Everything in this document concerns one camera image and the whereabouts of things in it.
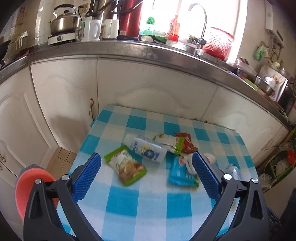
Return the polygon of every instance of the red bowl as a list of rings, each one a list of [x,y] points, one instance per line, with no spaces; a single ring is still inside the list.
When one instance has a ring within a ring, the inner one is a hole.
[[[26,170],[19,177],[15,185],[15,204],[20,218],[24,221],[27,203],[29,196],[37,178],[44,182],[55,181],[54,177],[42,168],[31,168]],[[58,204],[58,199],[53,199],[55,206]]]

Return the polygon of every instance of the faucet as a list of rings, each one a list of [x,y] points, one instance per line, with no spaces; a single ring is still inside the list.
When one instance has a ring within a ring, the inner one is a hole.
[[[188,11],[191,11],[192,8],[193,8],[195,5],[200,5],[200,4],[199,4],[199,3],[192,3],[192,4],[190,4],[190,6],[189,6],[189,8],[188,8]],[[199,38],[198,42],[196,42],[196,41],[194,40],[194,43],[195,43],[195,51],[194,51],[194,53],[193,53],[193,56],[195,56],[196,54],[197,54],[198,56],[203,55],[204,52],[203,52],[203,50],[202,50],[202,46],[206,44],[206,41],[204,40],[203,37],[204,37],[204,35],[205,35],[205,28],[206,28],[206,26],[207,26],[207,14],[206,14],[206,12],[205,12],[204,7],[203,7],[202,5],[200,5],[200,6],[201,6],[202,9],[204,10],[204,14],[205,14],[205,22],[204,22],[204,27],[203,27],[203,29],[202,29],[202,35],[201,35],[201,37]]]

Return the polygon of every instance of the floor tile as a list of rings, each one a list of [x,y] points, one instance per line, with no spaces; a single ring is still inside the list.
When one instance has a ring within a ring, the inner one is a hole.
[[[68,158],[67,158],[67,162],[70,162],[70,163],[73,163],[74,162],[74,160],[75,160],[75,157],[77,156],[77,154],[76,153],[74,153],[74,152],[70,152],[70,154],[69,154],[69,156],[68,156]]]
[[[50,173],[54,176],[55,179],[58,179],[59,178],[59,174],[63,168],[65,164],[65,161],[61,158],[56,158],[53,165],[52,165],[52,168],[50,169]]]
[[[58,158],[63,159],[64,161],[67,160],[67,157],[69,156],[70,151],[65,150],[65,149],[61,149],[61,151],[59,152],[59,154],[57,155]]]
[[[46,168],[46,170],[47,170],[48,172],[49,172],[50,169],[52,168],[52,165],[53,165],[53,163],[54,163],[54,161],[55,161],[57,155],[58,155],[59,152],[61,151],[61,149],[62,149],[61,147],[58,147],[58,148],[55,150],[54,154],[52,155],[52,157],[51,157],[51,159],[50,159],[50,161],[49,161],[49,163],[48,163],[48,165],[47,165],[47,168]]]
[[[63,168],[59,174],[59,177],[61,177],[64,174],[68,174],[68,172],[70,171],[70,168],[72,166],[72,163],[65,161],[65,164],[63,165]]]

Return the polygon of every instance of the blue gripper pad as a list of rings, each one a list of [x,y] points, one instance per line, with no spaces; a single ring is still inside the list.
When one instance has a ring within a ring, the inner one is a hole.
[[[193,153],[192,165],[196,173],[202,181],[209,197],[218,202],[221,198],[221,186],[218,179],[205,162],[206,161],[198,152]]]
[[[100,168],[101,156],[98,153],[94,153],[84,164],[83,171],[73,185],[72,198],[75,203],[85,197]]]

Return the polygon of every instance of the bowl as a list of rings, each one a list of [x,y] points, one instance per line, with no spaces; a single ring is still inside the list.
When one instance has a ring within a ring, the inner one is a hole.
[[[271,96],[273,89],[259,76],[256,76],[255,85],[257,85],[265,94]]]
[[[54,177],[44,169],[31,168],[21,174],[15,185],[15,205],[20,218],[24,221],[27,203],[31,193],[31,189],[37,178],[41,178],[44,182],[55,181]]]

